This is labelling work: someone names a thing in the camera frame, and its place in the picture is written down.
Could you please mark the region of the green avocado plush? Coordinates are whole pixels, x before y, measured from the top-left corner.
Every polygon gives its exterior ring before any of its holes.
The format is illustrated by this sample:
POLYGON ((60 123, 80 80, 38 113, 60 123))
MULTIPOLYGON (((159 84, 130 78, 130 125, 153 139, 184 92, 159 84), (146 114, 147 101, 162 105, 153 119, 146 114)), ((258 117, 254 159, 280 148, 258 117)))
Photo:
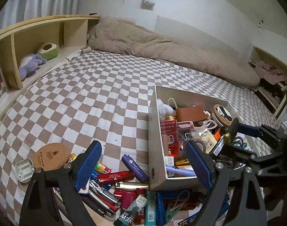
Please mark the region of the green avocado plush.
POLYGON ((55 43, 46 43, 43 44, 42 47, 37 51, 41 57, 46 60, 53 59, 59 55, 60 48, 55 43))

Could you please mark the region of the closet shelf with clothes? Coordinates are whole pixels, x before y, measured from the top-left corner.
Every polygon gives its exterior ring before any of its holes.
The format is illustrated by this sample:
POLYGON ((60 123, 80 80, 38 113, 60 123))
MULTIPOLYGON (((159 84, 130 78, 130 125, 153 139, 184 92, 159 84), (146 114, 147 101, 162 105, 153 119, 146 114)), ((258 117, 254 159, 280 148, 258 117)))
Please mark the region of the closet shelf with clothes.
POLYGON ((249 64, 260 78, 257 96, 278 118, 286 103, 287 65, 259 47, 253 48, 249 64))

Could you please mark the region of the green NEW tube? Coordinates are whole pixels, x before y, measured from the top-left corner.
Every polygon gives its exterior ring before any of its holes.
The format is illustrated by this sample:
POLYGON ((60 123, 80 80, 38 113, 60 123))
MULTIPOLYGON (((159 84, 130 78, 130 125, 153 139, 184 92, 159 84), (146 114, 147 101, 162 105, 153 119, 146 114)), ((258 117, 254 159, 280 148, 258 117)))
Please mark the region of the green NEW tube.
POLYGON ((139 215, 139 213, 147 205, 148 200, 139 195, 132 204, 127 208, 127 210, 113 223, 114 226, 129 226, 132 225, 134 219, 139 215))

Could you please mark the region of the brown nail polish box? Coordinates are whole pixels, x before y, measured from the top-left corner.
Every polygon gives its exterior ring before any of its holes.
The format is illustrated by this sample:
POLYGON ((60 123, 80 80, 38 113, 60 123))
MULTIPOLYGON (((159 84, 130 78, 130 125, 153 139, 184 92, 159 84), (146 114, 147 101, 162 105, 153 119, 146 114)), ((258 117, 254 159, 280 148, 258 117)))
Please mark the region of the brown nail polish box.
POLYGON ((174 157, 173 156, 164 156, 163 160, 164 160, 164 164, 166 166, 174 167, 175 164, 174 164, 174 157))

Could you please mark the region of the white shoe box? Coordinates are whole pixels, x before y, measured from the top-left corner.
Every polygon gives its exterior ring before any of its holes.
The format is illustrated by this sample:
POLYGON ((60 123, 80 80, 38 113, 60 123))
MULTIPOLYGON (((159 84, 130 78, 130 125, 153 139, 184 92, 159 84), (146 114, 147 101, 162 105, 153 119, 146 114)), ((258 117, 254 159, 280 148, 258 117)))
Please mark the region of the white shoe box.
POLYGON ((236 117, 239 122, 243 122, 235 106, 232 105, 230 101, 174 88, 154 86, 152 96, 150 96, 151 102, 148 114, 148 173, 150 189, 152 191, 201 187, 201 184, 195 176, 181 178, 169 178, 167 176, 157 100, 161 99, 163 102, 167 102, 170 97, 176 101, 179 107, 203 105, 204 109, 209 112, 212 111, 215 104, 220 104, 230 112, 232 117, 236 117))

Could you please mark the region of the wooden bedside shelf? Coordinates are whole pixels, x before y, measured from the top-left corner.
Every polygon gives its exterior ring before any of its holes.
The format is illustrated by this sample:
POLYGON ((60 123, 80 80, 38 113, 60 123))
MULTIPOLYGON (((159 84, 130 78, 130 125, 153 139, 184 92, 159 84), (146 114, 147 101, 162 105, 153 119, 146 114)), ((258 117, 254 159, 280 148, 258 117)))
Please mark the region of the wooden bedside shelf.
POLYGON ((54 15, 22 21, 0 30, 0 120, 9 107, 36 80, 87 45, 87 33, 98 15, 54 15), (18 68, 24 56, 44 44, 56 44, 59 54, 22 80, 18 68))

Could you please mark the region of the checkered bed sheet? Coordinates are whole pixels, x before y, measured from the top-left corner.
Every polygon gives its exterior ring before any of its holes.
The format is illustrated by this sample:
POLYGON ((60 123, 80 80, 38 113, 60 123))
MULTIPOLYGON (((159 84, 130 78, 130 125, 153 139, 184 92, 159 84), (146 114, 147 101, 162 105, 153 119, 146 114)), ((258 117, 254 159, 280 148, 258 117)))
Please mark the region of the checkered bed sheet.
POLYGON ((79 153, 98 140, 101 162, 113 171, 124 168, 123 154, 146 169, 148 107, 155 85, 228 101, 249 125, 275 124, 252 91, 172 63, 93 50, 40 78, 0 121, 1 211, 19 223, 27 186, 18 181, 14 166, 49 143, 79 153))

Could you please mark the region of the purple lighter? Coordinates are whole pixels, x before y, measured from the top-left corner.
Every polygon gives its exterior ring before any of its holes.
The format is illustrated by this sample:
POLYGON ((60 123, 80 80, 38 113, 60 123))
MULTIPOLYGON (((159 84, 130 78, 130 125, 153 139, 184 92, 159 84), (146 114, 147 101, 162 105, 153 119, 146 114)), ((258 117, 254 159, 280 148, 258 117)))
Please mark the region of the purple lighter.
POLYGON ((121 160, 125 164, 125 166, 135 174, 135 177, 141 183, 145 183, 149 180, 148 175, 140 168, 140 166, 129 155, 123 155, 121 160))

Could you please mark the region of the teal lighter left pile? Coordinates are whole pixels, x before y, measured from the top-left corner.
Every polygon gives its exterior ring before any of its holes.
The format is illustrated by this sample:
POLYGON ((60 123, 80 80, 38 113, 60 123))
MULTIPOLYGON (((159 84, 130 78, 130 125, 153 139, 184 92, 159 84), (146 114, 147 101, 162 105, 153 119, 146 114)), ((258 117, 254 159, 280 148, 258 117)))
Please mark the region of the teal lighter left pile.
POLYGON ((156 192, 147 191, 148 203, 145 206, 144 225, 156 225, 156 192))

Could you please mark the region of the green clip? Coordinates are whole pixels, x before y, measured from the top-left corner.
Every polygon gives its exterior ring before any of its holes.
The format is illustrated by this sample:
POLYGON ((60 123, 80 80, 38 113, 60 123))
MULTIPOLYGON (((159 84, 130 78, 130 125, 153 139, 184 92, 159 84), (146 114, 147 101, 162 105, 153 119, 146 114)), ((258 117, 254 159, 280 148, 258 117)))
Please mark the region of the green clip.
POLYGON ((169 223, 182 207, 182 204, 176 206, 168 205, 166 211, 166 223, 169 223))

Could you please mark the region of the lavender anime lighter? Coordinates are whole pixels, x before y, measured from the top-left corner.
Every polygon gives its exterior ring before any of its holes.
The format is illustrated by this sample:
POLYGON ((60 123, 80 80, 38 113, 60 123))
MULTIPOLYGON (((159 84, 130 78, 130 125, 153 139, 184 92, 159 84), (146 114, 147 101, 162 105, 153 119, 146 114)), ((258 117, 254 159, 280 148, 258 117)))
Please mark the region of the lavender anime lighter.
POLYGON ((185 168, 178 168, 174 166, 166 165, 166 171, 168 173, 178 174, 182 176, 196 176, 196 173, 193 170, 185 169, 185 168))

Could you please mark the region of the brown tape roll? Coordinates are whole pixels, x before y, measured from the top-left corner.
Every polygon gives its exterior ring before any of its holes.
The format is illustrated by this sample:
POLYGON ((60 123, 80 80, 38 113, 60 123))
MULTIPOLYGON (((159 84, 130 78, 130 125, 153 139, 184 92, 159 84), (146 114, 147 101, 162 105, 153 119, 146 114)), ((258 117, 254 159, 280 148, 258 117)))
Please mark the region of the brown tape roll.
POLYGON ((192 140, 197 146, 198 148, 205 153, 206 152, 206 144, 204 143, 204 141, 200 138, 196 138, 192 140))

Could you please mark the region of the purple plush toy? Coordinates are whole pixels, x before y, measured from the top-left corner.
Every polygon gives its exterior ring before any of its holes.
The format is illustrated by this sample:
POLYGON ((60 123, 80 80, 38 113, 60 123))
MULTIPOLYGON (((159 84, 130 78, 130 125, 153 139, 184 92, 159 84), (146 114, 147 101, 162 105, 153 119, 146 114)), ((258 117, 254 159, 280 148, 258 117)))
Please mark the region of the purple plush toy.
POLYGON ((20 79, 23 81, 28 75, 35 72, 35 70, 41 64, 44 64, 47 60, 39 54, 25 55, 20 61, 20 67, 18 69, 20 79))

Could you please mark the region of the beige quilted duvet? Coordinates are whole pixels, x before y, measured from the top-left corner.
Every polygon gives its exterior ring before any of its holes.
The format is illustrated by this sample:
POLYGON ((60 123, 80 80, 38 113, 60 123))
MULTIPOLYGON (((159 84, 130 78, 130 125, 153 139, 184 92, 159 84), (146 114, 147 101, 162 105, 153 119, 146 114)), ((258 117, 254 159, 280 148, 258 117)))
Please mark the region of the beige quilted duvet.
POLYGON ((100 17, 90 30, 88 45, 93 50, 171 62, 251 90, 256 90, 260 83, 248 63, 191 42, 162 36, 122 18, 100 17))

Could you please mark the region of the brown leather wallet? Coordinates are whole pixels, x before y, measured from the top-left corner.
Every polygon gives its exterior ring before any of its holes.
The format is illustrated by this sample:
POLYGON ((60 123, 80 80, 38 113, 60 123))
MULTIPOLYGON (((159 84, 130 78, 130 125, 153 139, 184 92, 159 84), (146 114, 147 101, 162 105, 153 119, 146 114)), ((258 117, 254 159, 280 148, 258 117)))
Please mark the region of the brown leather wallet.
POLYGON ((183 107, 176 109, 176 119, 178 122, 183 121, 192 121, 198 122, 206 120, 208 115, 204 113, 204 106, 192 106, 192 107, 183 107))

